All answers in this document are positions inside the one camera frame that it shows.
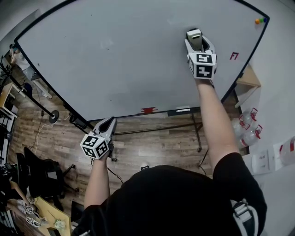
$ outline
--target cable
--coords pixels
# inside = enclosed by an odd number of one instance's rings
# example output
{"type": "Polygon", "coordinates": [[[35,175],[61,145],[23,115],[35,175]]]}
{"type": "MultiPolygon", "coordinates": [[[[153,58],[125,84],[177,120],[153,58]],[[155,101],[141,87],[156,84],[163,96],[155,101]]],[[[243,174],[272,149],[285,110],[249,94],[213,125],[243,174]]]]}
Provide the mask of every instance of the cable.
{"type": "Polygon", "coordinates": [[[201,167],[201,165],[203,164],[206,156],[207,156],[207,153],[208,153],[209,149],[207,149],[206,153],[205,153],[205,156],[203,157],[203,160],[201,161],[201,163],[199,164],[199,167],[201,167]]]}
{"type": "MultiPolygon", "coordinates": [[[[91,158],[91,165],[93,166],[93,161],[94,161],[94,158],[91,158]]],[[[113,171],[111,171],[110,170],[110,168],[108,168],[107,167],[107,169],[114,175],[114,176],[116,176],[120,181],[121,181],[121,183],[123,184],[124,182],[123,182],[123,179],[119,176],[119,175],[117,175],[116,173],[114,173],[113,171]]]]}
{"type": "MultiPolygon", "coordinates": [[[[43,119],[43,116],[41,115],[41,120],[40,120],[40,123],[39,123],[39,127],[38,127],[38,129],[37,129],[37,132],[39,132],[39,129],[40,129],[40,126],[41,126],[41,122],[42,122],[42,119],[43,119]]],[[[30,151],[32,151],[33,148],[34,148],[34,145],[35,145],[35,143],[36,143],[36,138],[37,138],[37,134],[35,135],[35,140],[34,140],[33,145],[29,147],[29,150],[30,150],[30,151]]]]}
{"type": "Polygon", "coordinates": [[[114,172],[112,172],[108,167],[107,167],[107,169],[108,169],[113,175],[115,175],[119,180],[121,180],[121,183],[122,183],[122,184],[124,183],[123,180],[122,180],[122,178],[121,178],[119,175],[117,175],[117,174],[115,174],[114,172]]]}
{"type": "MultiPolygon", "coordinates": [[[[36,84],[35,84],[35,87],[36,87],[36,91],[37,91],[37,94],[38,94],[38,97],[39,97],[39,102],[40,102],[40,104],[41,104],[41,100],[40,100],[40,96],[39,96],[39,92],[38,92],[38,89],[37,89],[36,84]]],[[[41,120],[40,120],[40,123],[39,123],[39,127],[38,127],[38,129],[37,129],[37,134],[38,134],[38,132],[39,132],[39,129],[40,129],[40,125],[41,125],[41,122],[42,122],[42,118],[43,118],[43,116],[44,116],[44,111],[41,110],[41,120]]],[[[36,137],[37,137],[37,134],[35,135],[35,140],[34,140],[33,145],[29,147],[29,150],[30,150],[30,151],[32,151],[33,148],[34,148],[34,145],[35,145],[35,143],[36,143],[36,137]]]]}
{"type": "Polygon", "coordinates": [[[48,126],[48,127],[52,127],[52,126],[53,126],[56,122],[58,122],[59,120],[60,120],[60,121],[64,121],[64,120],[67,120],[69,117],[70,117],[70,115],[69,115],[66,119],[63,119],[63,120],[58,119],[58,120],[55,121],[52,125],[44,124],[44,125],[42,126],[42,128],[39,130],[38,135],[37,135],[37,147],[36,147],[35,155],[36,155],[37,148],[38,148],[38,137],[39,137],[39,134],[40,134],[41,130],[43,129],[43,127],[44,127],[45,125],[48,126]]]}
{"type": "Polygon", "coordinates": [[[207,156],[208,151],[209,151],[209,149],[207,149],[207,151],[205,153],[205,156],[203,157],[203,160],[198,164],[198,167],[201,168],[204,171],[205,176],[207,176],[207,174],[206,174],[205,170],[203,169],[203,167],[201,165],[203,164],[203,162],[204,162],[204,160],[205,160],[205,158],[207,156]]]}
{"type": "MultiPolygon", "coordinates": [[[[204,171],[204,169],[203,169],[203,167],[202,166],[199,166],[199,168],[201,168],[203,171],[204,171]]],[[[204,174],[205,174],[205,176],[207,176],[207,174],[206,174],[206,172],[204,171],[204,174]]]]}

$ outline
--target hand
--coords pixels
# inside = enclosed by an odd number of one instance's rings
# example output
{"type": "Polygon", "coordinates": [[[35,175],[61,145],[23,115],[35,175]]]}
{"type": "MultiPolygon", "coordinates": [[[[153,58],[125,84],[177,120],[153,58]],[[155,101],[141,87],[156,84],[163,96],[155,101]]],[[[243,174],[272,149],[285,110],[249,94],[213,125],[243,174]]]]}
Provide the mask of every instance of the hand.
{"type": "Polygon", "coordinates": [[[99,160],[98,159],[94,159],[93,165],[95,163],[100,163],[100,164],[106,165],[106,160],[107,160],[109,154],[110,154],[110,151],[107,151],[99,160]]]}

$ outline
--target wooden desk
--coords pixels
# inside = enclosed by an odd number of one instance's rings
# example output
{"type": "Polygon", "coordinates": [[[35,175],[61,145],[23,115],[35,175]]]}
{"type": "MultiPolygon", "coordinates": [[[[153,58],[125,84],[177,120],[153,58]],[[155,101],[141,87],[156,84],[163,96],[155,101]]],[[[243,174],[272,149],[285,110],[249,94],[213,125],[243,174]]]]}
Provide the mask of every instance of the wooden desk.
{"type": "Polygon", "coordinates": [[[35,198],[35,205],[39,209],[39,215],[40,217],[46,217],[48,224],[43,225],[38,228],[38,230],[44,234],[45,236],[50,236],[47,228],[54,228],[53,224],[56,219],[60,219],[65,221],[65,229],[59,230],[59,233],[61,236],[71,236],[71,218],[66,213],[60,211],[57,209],[54,205],[51,205],[49,202],[45,201],[41,197],[35,198]]]}
{"type": "Polygon", "coordinates": [[[2,89],[2,93],[0,95],[0,109],[1,110],[4,110],[5,113],[8,113],[9,115],[12,115],[13,117],[17,118],[17,116],[12,113],[11,111],[9,111],[4,105],[5,105],[5,102],[6,102],[6,99],[8,97],[8,95],[10,94],[13,98],[15,98],[15,96],[13,96],[10,91],[11,89],[14,88],[16,89],[24,98],[26,97],[24,95],[23,92],[19,91],[19,89],[13,84],[13,83],[10,83],[10,84],[7,84],[3,87],[2,89]]]}
{"type": "Polygon", "coordinates": [[[247,66],[243,76],[239,78],[236,83],[251,86],[251,89],[239,98],[239,102],[235,105],[235,108],[242,105],[257,88],[261,87],[261,84],[250,65],[247,66]]]}

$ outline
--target wall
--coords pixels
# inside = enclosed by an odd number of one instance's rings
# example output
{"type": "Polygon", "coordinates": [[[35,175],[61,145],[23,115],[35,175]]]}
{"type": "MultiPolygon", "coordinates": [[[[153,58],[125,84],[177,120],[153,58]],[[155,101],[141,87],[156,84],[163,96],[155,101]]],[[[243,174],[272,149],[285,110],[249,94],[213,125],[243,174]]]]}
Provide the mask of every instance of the wall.
{"type": "Polygon", "coordinates": [[[0,56],[9,51],[9,45],[30,23],[40,16],[40,10],[37,10],[18,23],[4,38],[0,41],[0,56]]]}
{"type": "Polygon", "coordinates": [[[64,0],[2,0],[0,2],[0,40],[18,23],[40,9],[41,14],[64,0]]]}
{"type": "MultiPolygon", "coordinates": [[[[250,64],[261,89],[242,105],[258,108],[261,140],[250,153],[295,136],[295,3],[293,0],[247,0],[271,18],[250,64]]],[[[295,165],[258,176],[268,204],[268,236],[286,236],[295,227],[295,165]]]]}

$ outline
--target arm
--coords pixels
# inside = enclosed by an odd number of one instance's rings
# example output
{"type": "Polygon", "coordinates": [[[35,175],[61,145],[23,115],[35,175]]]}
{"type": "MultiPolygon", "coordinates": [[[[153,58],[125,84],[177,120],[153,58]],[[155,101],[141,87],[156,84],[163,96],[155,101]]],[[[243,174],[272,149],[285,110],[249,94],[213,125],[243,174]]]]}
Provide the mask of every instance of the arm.
{"type": "Polygon", "coordinates": [[[14,51],[13,51],[12,48],[9,50],[9,54],[11,55],[11,61],[10,61],[10,64],[15,64],[17,60],[16,60],[15,57],[14,57],[14,51]]]}
{"type": "Polygon", "coordinates": [[[101,205],[110,196],[109,176],[106,168],[107,152],[100,160],[93,161],[90,179],[86,189],[84,207],[101,205]]]}
{"type": "Polygon", "coordinates": [[[212,169],[229,153],[238,153],[230,119],[209,81],[196,80],[201,100],[201,116],[212,169]]]}
{"type": "Polygon", "coordinates": [[[11,189],[15,189],[17,191],[17,193],[20,195],[20,197],[24,200],[26,205],[29,205],[29,201],[27,199],[27,197],[24,195],[24,193],[22,192],[22,190],[19,188],[19,185],[16,182],[13,181],[9,181],[10,185],[11,185],[11,189]]]}

